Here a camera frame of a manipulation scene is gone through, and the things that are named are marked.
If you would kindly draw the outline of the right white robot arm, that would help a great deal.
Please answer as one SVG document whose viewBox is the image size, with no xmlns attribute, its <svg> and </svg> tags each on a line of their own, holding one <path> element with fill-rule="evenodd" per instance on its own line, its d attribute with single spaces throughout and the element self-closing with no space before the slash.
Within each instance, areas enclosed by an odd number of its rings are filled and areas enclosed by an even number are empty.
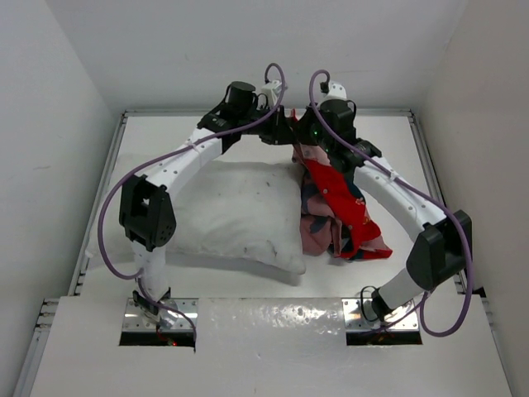
<svg viewBox="0 0 529 397">
<path fill-rule="evenodd" d="M 393 251 L 370 216 L 365 195 L 385 207 L 413 246 L 403 269 L 360 305 L 364 320 L 381 323 L 468 264 L 471 221 L 464 212 L 447 213 L 411 186 L 377 146 L 357 137 L 354 120 L 355 110 L 339 99 L 308 107 L 293 119 L 293 160 L 304 170 L 300 232 L 312 255 L 330 251 L 353 261 L 385 259 Z"/>
</svg>

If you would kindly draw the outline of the white pillow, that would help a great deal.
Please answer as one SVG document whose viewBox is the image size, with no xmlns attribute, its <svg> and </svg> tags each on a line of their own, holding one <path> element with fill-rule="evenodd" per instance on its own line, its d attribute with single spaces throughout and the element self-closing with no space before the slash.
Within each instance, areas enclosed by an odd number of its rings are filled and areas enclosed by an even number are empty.
<svg viewBox="0 0 529 397">
<path fill-rule="evenodd" d="M 172 201 L 177 229 L 166 246 L 167 262 L 201 256 L 304 274 L 302 178 L 303 168 L 288 162 L 208 163 Z"/>
</svg>

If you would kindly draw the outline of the red patterned pillowcase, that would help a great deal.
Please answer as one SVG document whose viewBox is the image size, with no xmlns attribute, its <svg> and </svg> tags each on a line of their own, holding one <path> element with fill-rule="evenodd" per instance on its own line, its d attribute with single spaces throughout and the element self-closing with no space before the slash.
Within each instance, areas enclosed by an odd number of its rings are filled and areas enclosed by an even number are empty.
<svg viewBox="0 0 529 397">
<path fill-rule="evenodd" d="M 331 167 L 318 146 L 293 146 L 293 163 L 303 167 L 300 235 L 303 253 L 329 252 L 348 261 L 386 259 L 393 254 L 351 179 Z"/>
</svg>

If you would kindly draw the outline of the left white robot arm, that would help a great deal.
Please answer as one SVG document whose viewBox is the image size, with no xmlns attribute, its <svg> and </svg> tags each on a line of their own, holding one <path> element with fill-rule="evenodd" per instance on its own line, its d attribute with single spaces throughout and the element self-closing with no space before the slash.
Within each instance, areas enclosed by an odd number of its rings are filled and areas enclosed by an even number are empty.
<svg viewBox="0 0 529 397">
<path fill-rule="evenodd" d="M 152 313 L 170 296 L 164 276 L 166 245 L 177 229 L 174 201 L 200 169 L 227 152 L 245 133 L 272 145 L 292 135 L 281 105 L 286 83 L 266 79 L 261 93 L 241 81 L 228 85 L 176 151 L 135 170 L 121 184 L 118 221 L 131 242 L 137 267 L 136 301 Z"/>
</svg>

